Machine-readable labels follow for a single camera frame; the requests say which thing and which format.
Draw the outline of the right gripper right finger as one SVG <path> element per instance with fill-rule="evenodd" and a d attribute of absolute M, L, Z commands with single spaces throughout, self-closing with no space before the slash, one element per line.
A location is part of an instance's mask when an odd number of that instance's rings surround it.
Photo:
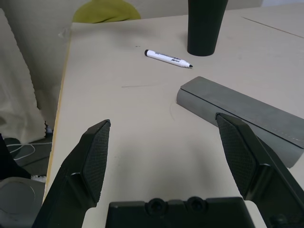
<path fill-rule="evenodd" d="M 268 228 L 304 226 L 304 191 L 278 155 L 238 118 L 217 113 L 226 161 L 244 200 Z"/>

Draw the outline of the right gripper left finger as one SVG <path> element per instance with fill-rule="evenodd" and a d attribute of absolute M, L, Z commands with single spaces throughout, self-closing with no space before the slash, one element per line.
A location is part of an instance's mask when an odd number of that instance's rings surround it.
<path fill-rule="evenodd" d="M 90 128 L 62 162 L 34 228 L 80 228 L 85 214 L 99 202 L 105 177 L 111 123 Z"/>

